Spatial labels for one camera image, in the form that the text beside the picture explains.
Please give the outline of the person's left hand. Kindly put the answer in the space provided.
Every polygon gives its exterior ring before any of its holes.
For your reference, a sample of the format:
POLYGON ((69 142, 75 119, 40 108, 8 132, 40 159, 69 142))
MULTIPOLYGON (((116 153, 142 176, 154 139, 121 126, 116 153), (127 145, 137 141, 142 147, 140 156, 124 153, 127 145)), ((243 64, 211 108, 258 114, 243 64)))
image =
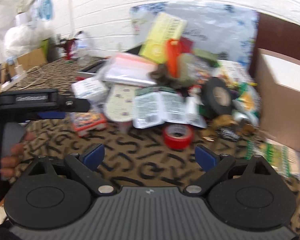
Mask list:
POLYGON ((24 142, 31 141, 34 138, 33 133, 26 132, 23 141, 12 146, 10 155, 1 158, 0 174, 4 178, 10 179, 15 176, 15 168, 20 163, 20 156, 24 153, 24 142))

